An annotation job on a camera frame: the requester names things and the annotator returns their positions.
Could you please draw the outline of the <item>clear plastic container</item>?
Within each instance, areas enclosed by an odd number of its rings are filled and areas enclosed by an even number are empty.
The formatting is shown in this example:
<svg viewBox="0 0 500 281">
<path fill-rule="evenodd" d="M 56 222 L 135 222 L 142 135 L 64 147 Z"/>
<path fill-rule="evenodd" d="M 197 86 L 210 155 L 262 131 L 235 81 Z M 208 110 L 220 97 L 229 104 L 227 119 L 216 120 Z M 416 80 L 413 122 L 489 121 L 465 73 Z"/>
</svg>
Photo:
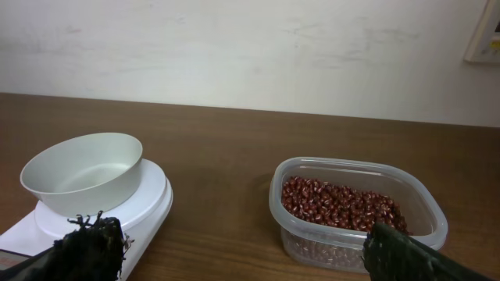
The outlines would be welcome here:
<svg viewBox="0 0 500 281">
<path fill-rule="evenodd" d="M 363 243 L 376 222 L 440 249 L 448 221 L 428 189 L 389 165 L 334 158 L 289 158 L 270 184 L 270 211 L 296 261 L 365 271 Z"/>
</svg>

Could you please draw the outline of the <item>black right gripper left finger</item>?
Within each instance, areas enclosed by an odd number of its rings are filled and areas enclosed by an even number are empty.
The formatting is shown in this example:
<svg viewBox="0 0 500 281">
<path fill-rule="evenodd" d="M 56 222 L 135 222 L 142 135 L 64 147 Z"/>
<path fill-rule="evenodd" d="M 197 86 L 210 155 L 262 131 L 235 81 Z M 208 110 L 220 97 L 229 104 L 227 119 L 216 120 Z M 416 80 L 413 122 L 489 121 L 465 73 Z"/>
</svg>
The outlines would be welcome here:
<svg viewBox="0 0 500 281">
<path fill-rule="evenodd" d="M 125 254 L 134 242 L 115 217 L 96 220 L 78 215 L 67 222 L 78 229 L 55 240 L 52 247 L 1 271 L 2 280 L 117 281 Z"/>
</svg>

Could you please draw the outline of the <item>red adzuki beans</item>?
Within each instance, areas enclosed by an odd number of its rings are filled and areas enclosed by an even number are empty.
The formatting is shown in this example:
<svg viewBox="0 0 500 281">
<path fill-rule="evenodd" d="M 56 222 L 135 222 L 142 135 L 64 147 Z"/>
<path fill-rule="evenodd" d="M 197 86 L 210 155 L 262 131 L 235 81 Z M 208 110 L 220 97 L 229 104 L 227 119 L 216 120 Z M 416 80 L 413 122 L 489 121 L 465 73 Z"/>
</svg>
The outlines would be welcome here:
<svg viewBox="0 0 500 281">
<path fill-rule="evenodd" d="M 400 205 L 374 191 L 292 176 L 282 184 L 281 204 L 294 217 L 323 226 L 368 233 L 380 222 L 411 233 Z"/>
</svg>

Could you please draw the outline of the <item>white round bowl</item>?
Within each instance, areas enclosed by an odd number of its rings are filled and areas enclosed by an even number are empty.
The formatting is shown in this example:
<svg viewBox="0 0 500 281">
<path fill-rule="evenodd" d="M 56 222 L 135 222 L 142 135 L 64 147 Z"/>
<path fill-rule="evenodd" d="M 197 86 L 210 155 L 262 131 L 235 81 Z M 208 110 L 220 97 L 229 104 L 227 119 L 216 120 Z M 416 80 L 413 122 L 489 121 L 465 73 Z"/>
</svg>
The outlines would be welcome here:
<svg viewBox="0 0 500 281">
<path fill-rule="evenodd" d="M 95 215 L 138 189 L 142 143 L 125 133 L 93 133 L 65 140 L 33 157 L 20 183 L 55 213 Z"/>
</svg>

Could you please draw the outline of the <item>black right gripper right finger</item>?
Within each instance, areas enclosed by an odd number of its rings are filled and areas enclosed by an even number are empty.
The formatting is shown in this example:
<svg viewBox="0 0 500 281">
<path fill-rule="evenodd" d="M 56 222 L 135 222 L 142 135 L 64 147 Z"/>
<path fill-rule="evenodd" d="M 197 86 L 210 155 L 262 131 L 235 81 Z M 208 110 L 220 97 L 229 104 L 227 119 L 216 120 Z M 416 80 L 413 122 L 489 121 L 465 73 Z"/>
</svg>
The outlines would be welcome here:
<svg viewBox="0 0 500 281">
<path fill-rule="evenodd" d="M 491 281 L 378 222 L 367 233 L 362 261 L 371 281 Z"/>
</svg>

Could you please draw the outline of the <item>white digital kitchen scale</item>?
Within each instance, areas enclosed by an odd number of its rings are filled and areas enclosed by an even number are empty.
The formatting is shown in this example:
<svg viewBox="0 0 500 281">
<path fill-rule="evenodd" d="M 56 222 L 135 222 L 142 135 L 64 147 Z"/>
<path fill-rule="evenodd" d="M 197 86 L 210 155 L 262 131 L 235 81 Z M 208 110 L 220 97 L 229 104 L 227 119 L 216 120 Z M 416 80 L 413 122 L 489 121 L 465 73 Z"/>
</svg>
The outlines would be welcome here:
<svg viewBox="0 0 500 281">
<path fill-rule="evenodd" d="M 133 271 L 145 249 L 167 217 L 173 203 L 173 190 L 163 170 L 144 159 L 139 165 L 140 185 L 124 203 L 102 216 L 120 220 L 122 231 L 133 243 L 125 254 L 121 279 Z M 42 202 L 1 235 L 1 270 L 5 271 L 50 248 L 55 240 L 72 232 L 77 225 L 67 222 Z"/>
</svg>

